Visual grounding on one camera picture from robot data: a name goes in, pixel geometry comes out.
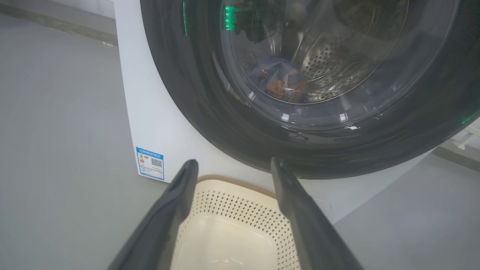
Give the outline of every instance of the beige laundry basket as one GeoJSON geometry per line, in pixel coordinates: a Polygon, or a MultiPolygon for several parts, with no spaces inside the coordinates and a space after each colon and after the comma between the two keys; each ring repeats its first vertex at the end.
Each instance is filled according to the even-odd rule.
{"type": "Polygon", "coordinates": [[[275,195],[219,175],[199,178],[180,225],[172,270],[300,269],[275,195]]]}

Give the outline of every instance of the basket perforation pattern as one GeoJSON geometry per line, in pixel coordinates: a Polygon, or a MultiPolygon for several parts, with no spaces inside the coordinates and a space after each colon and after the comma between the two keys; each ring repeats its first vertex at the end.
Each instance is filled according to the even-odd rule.
{"type": "Polygon", "coordinates": [[[180,226],[177,243],[190,220],[200,213],[229,218],[267,233],[276,245],[276,270],[300,269],[290,222],[281,212],[226,192],[217,190],[198,192],[193,197],[190,215],[180,226]]]}

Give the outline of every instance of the washing machine door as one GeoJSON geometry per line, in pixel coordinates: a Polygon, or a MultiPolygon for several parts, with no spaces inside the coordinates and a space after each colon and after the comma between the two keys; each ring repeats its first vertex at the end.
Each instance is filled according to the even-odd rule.
{"type": "Polygon", "coordinates": [[[298,177],[375,172],[480,110],[475,0],[141,0],[158,72],[231,157],[298,177]]]}

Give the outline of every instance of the front-loading washing machine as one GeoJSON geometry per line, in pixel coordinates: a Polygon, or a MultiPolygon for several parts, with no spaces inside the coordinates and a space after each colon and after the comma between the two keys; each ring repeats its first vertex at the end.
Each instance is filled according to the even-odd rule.
{"type": "Polygon", "coordinates": [[[473,0],[116,0],[140,175],[189,159],[273,191],[281,157],[335,223],[476,119],[473,0]]]}

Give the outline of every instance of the basket rim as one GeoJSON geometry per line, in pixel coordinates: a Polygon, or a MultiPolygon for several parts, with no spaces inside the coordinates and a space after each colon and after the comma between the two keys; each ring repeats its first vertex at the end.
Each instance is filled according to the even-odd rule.
{"type": "Polygon", "coordinates": [[[227,177],[227,176],[223,176],[223,175],[206,174],[206,175],[200,176],[197,179],[197,184],[200,183],[200,182],[203,182],[203,181],[207,181],[207,180],[217,180],[217,181],[222,181],[222,182],[226,182],[226,183],[229,183],[229,184],[238,185],[238,186],[241,186],[241,187],[244,187],[244,188],[248,188],[252,191],[258,192],[260,194],[263,194],[265,196],[271,197],[271,198],[276,200],[276,195],[273,192],[270,192],[270,191],[268,191],[264,188],[255,186],[251,183],[247,183],[247,182],[240,181],[240,180],[237,180],[237,179],[234,179],[234,178],[231,178],[231,177],[227,177]]]}

